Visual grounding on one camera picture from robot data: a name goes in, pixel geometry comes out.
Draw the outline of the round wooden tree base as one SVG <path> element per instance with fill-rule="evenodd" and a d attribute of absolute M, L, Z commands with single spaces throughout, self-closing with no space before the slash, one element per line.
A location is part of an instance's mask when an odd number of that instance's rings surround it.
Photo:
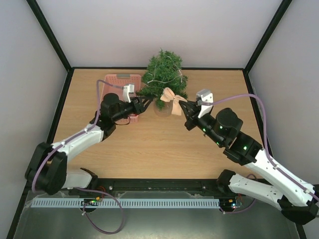
<path fill-rule="evenodd" d="M 172 102 L 161 102 L 161 105 L 154 104 L 154 112 L 158 117 L 166 118 L 172 115 Z"/>

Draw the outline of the pink perforated plastic basket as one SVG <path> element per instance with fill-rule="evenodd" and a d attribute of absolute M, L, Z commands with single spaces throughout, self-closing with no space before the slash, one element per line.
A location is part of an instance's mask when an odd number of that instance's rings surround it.
<path fill-rule="evenodd" d="M 135 85 L 135 93 L 130 95 L 131 102 L 123 100 L 123 86 Z M 141 88 L 141 76 L 138 74 L 108 74 L 105 76 L 100 109 L 100 118 L 117 125 L 126 125 L 138 121 L 133 113 L 133 98 Z"/>

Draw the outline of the clear led string lights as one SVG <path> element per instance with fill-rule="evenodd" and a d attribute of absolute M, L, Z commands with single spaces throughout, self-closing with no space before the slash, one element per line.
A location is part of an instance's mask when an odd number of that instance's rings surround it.
<path fill-rule="evenodd" d="M 146 85 L 151 83 L 184 84 L 188 77 L 182 71 L 182 58 L 171 51 L 159 51 L 157 55 L 151 57 L 147 66 L 147 71 L 142 77 L 142 82 Z"/>

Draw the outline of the small green christmas tree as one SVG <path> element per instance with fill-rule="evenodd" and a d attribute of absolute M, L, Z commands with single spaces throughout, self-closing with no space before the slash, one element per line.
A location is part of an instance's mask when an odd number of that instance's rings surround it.
<path fill-rule="evenodd" d="M 147 71 L 143 74 L 142 87 L 138 96 L 152 96 L 156 107 L 161 111 L 165 103 L 160 100 L 164 88 L 170 88 L 176 95 L 187 99 L 188 77 L 181 72 L 182 58 L 171 51 L 160 50 L 151 57 Z"/>

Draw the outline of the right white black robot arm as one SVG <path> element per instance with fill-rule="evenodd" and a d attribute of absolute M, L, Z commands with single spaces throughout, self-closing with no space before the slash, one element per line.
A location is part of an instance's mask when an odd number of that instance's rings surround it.
<path fill-rule="evenodd" d="M 222 109 L 213 117 L 211 106 L 199 106 L 191 101 L 179 104 L 188 130 L 198 127 L 224 149 L 223 154 L 228 159 L 268 181 L 264 184 L 225 169 L 217 179 L 221 194 L 233 192 L 250 196 L 275 207 L 284 217 L 300 225 L 318 217 L 319 187 L 301 180 L 269 157 L 259 142 L 241 132 L 243 122 L 230 108 Z"/>

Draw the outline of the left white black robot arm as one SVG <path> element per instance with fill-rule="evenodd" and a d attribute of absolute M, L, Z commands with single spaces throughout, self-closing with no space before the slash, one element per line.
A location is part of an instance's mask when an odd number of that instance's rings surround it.
<path fill-rule="evenodd" d="M 117 121 L 144 113 L 152 101 L 152 97 L 131 97 L 124 102 L 118 95 L 108 93 L 99 104 L 95 117 L 81 131 L 56 143 L 40 143 L 25 173 L 32 191 L 42 190 L 54 195 L 65 188 L 92 187 L 96 175 L 85 168 L 68 169 L 68 163 L 87 148 L 108 138 L 115 131 Z"/>

